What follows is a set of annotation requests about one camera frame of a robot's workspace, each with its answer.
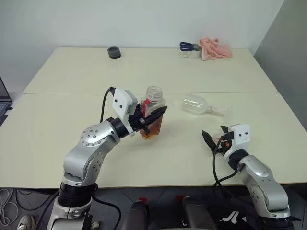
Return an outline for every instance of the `white cable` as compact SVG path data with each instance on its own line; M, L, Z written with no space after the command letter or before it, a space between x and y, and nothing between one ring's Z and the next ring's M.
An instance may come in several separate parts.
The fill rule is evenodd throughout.
M8 189L3 188L3 189L0 189L0 192L2 191L6 191L8 195L4 200L2 200L2 197L0 196L0 224L3 226L9 226L13 224L18 217L18 207L15 203L9 202L14 190L11 189L11 191L9 192ZM5 208L6 208L6 205L8 204L14 205L16 207L16 217L12 221L8 217L5 216Z

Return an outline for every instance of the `pink towel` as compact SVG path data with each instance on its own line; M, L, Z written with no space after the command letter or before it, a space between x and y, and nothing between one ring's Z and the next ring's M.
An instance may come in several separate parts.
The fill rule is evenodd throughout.
M199 45L202 47L201 57L203 61L232 57L230 46L219 46L218 39L212 40L204 37L200 40Z

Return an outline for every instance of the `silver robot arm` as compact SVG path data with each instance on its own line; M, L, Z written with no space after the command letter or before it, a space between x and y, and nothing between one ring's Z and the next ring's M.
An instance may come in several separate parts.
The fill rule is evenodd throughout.
M262 228L292 230L288 196L285 190L275 181L267 165L246 152L250 142L249 125L237 124L230 127L221 126L221 128L224 135L221 137L222 147L218 149L218 152L223 154L231 168L237 169L242 182L249 190ZM203 137L213 151L216 145L211 136L203 131Z
M106 155L127 135L144 129L163 115L167 106L143 117L137 99L129 91L114 89L113 109L118 118L108 118L85 129L78 144L67 154L59 196L49 219L47 230L90 230L89 209L95 183Z

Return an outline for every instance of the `small container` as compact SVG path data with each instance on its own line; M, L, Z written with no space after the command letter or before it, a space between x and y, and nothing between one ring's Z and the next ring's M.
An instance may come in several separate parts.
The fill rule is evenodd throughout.
M150 86L147 88L146 97L142 98L141 106L142 106L142 113L144 117L149 116L154 110L165 106L166 101L163 98L162 89L158 86ZM160 117L158 120L153 122L148 126L149 134L145 134L144 130L140 130L141 136L146 139L152 139L159 135L162 118Z
M194 49L192 51L190 51L189 55L188 55L189 58L191 59L198 59L201 57L201 49Z
M225 111L208 106L208 103L202 97L187 94L183 100L183 109L196 115L212 113L216 115L225 115Z

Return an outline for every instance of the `black cable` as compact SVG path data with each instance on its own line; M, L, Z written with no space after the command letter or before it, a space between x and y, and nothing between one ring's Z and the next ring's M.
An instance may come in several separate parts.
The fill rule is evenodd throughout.
M25 195L25 196L26 196L26 195L29 195L29 194L31 194L31 193L32 193L32 192L22 193L22 192L21 192L22 190L19 190L19 189L17 189L17 191L18 191L19 193L21 193L22 195Z
M105 95L104 95L104 99L103 99L103 101L102 101L100 122L103 122L103 119L104 119L106 97L107 97L107 95L108 95L109 92L111 92L111 93L113 94L113 96L114 96L114 90L115 90L115 88L113 88L113 87L109 87L109 88L106 90L106 93L105 93Z
M39 194L52 196L55 193L55 191L57 191L57 189L54 189L54 188L27 188L27 189L22 189L22 191L28 191L31 193L39 193Z
M236 173L238 172L238 170L236 169L232 174L230 174L229 176L223 177L222 179L219 179L219 183L221 183L222 181L228 180L231 177L234 177L236 175ZM214 183L213 187L216 187L218 185L217 182Z
M213 175L214 175L215 181L216 181L216 183L220 186L220 188L221 188L225 193L227 193L229 196L234 197L234 198L236 198L236 199L238 199L238 200L240 200L240 201L242 201L242 202L245 202L245 203L247 203L247 204L253 206L253 204L252 204L251 202L248 202L248 201L246 201L246 200L244 200L244 199L238 197L237 195L231 193L231 192L228 191L227 189L225 189L225 188L222 186L222 184L219 182L219 179L217 178L216 170L215 170L215 156L216 156L216 153L217 153L217 150L218 150L218 148L219 148L219 146L220 146L221 141L222 141L222 139L219 139L219 141L217 142L217 144L216 144L216 146L215 146L215 148L214 148L213 155L212 155L212 170L213 170Z
M115 226L114 226L114 228L113 228L113 230L115 230L115 229L117 228L117 226L118 226L118 224L119 224L119 222L120 222L120 218L121 218L121 211L120 211L119 207L116 206L116 205L114 205L114 204L111 204L111 203L108 203L108 202L99 200L99 199L98 199L96 196L94 196L94 195L92 195L92 198L93 198L94 201L96 201L96 202L98 202L98 203L100 203L100 204L111 206L111 207L113 207L113 208L115 208L115 209L117 210L117 212L118 212L118 219L117 219L117 222L116 222L116 224L115 224Z
M42 206L47 202L47 200L51 197L51 196L48 196L48 198L47 198L41 205L39 205L38 207L35 207L35 208L26 208L26 207L23 207L23 206L19 203L18 196L17 196L17 192L21 193L19 190L16 190L16 192L15 192L16 203L17 203L17 205L18 205L21 209L26 210L26 211L34 211L34 210L39 209L39 208L42 207Z
M303 230L303 226L304 226L305 213L306 213L306 205L304 207L304 215L303 215L303 221L302 221L302 230Z
M35 230L38 230L38 227L39 227L39 224L42 222L42 219L44 217L44 214L46 213L48 207L50 206L50 204L52 203L52 201L58 196L59 194L59 191L57 190L50 198L50 200L48 201L46 207L44 208L42 214L40 215L38 221L36 222L36 225L35 225Z

